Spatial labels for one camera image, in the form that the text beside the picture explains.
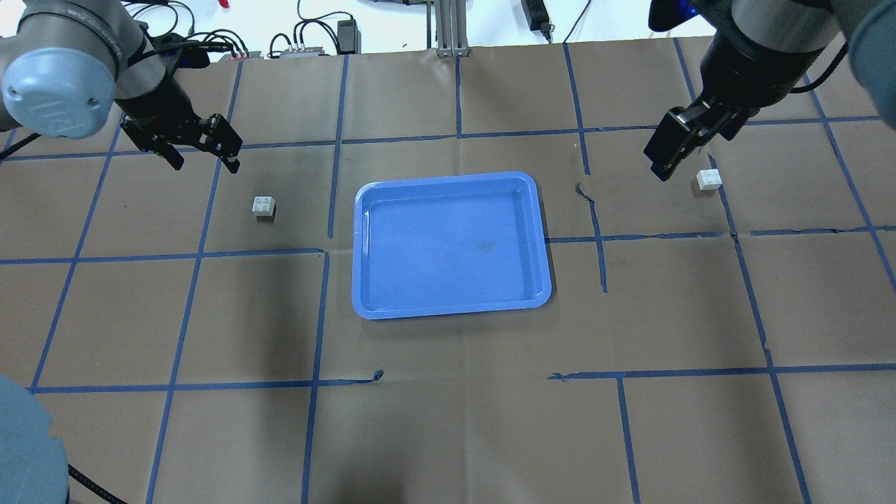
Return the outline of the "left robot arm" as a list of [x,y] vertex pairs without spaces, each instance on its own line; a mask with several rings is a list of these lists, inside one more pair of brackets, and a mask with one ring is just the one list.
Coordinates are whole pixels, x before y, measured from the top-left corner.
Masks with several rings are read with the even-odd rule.
[[2,131],[83,139],[118,106],[122,131],[141,152],[181,169],[179,147],[189,146],[237,173],[242,137],[224,115],[200,117],[177,83],[180,54],[192,49],[222,53],[233,44],[164,43],[118,1],[26,1],[16,33],[2,39]]

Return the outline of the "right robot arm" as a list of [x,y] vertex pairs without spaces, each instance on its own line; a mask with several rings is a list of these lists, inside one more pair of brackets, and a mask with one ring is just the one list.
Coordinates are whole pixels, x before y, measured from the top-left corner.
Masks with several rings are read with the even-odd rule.
[[660,181],[713,137],[731,140],[766,106],[808,92],[798,81],[838,34],[845,46],[833,64],[849,61],[893,127],[893,1],[653,1],[647,25],[668,32],[698,16],[716,29],[701,62],[703,89],[666,112],[644,150]]

